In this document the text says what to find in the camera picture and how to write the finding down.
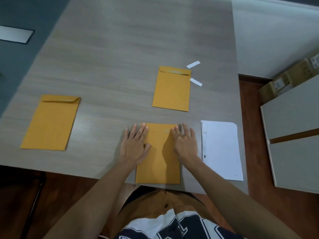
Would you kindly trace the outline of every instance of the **forearm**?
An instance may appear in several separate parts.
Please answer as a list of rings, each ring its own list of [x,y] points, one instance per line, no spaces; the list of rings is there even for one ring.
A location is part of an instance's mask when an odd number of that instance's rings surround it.
[[[116,164],[46,234],[45,239],[96,239],[134,164]]]
[[[211,170],[199,158],[192,158],[189,161],[185,167],[237,233],[249,239],[300,239],[282,221]]]

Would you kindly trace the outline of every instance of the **reddish brown floor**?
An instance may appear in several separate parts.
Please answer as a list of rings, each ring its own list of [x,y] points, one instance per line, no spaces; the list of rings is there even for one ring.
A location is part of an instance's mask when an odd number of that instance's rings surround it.
[[[240,81],[246,166],[249,195],[279,217],[302,238],[319,238],[318,195],[275,188],[260,116],[258,88],[262,85]],[[0,180],[38,173],[26,169],[0,166]],[[56,221],[95,183],[95,179],[47,173],[28,239],[40,239]],[[123,186],[102,234],[107,236],[122,204],[136,185]],[[0,187],[0,239],[19,238],[37,190],[37,183]],[[216,221],[229,229],[206,195],[196,196],[204,202]]]

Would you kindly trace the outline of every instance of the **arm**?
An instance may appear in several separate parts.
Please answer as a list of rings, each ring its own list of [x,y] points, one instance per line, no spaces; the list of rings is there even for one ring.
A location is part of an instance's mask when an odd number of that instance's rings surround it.
[[[144,147],[148,127],[143,123],[135,134],[136,127],[135,124],[130,136],[125,129],[118,163],[62,216],[46,234],[45,239],[98,238],[122,184],[151,148],[149,144]]]
[[[249,239],[301,239],[256,201],[211,170],[197,156],[195,132],[183,123],[184,135],[172,128],[175,151],[231,227]]]

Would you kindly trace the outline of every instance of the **white cabinet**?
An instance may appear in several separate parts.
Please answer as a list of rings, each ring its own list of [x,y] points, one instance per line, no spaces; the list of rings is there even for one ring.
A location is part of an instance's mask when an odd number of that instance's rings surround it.
[[[275,186],[319,193],[319,135],[269,141],[319,128],[319,75],[261,106],[261,112]]]

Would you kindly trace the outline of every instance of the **finger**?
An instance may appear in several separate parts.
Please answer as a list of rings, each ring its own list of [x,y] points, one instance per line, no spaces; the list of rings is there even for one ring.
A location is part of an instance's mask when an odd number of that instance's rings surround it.
[[[186,123],[182,123],[182,124],[183,124],[184,134],[190,137],[190,131],[189,131],[188,125]]]
[[[133,125],[131,131],[130,131],[130,136],[129,136],[129,139],[133,139],[134,136],[135,136],[135,132],[136,132],[136,124]]]
[[[142,124],[141,124],[141,126],[140,126],[140,128],[138,129],[138,132],[136,133],[136,135],[135,135],[135,139],[136,140],[139,140],[140,139],[140,137],[141,137],[141,135],[142,135],[142,133],[143,133],[143,131],[144,131],[144,128],[145,128],[145,122],[143,122]]]
[[[195,132],[194,132],[193,128],[190,128],[190,136],[191,136],[192,138],[195,138],[195,139],[196,139]]]
[[[145,139],[146,139],[146,136],[147,136],[147,133],[148,133],[148,126],[146,126],[142,132],[142,135],[140,137],[140,141],[142,143],[144,143]]]
[[[181,131],[179,130],[178,126],[175,126],[175,131],[177,133],[178,136],[182,136]]]
[[[175,128],[172,127],[171,131],[172,131],[172,135],[173,135],[174,141],[176,141],[176,139],[177,139],[177,137],[178,137],[178,134],[177,134]]]
[[[145,144],[145,147],[144,147],[144,154],[147,155],[149,150],[151,149],[152,145],[150,145],[149,143],[146,143]]]
[[[128,130],[127,127],[124,129],[124,133],[123,133],[123,141],[122,143],[126,142],[127,138],[128,138]]]

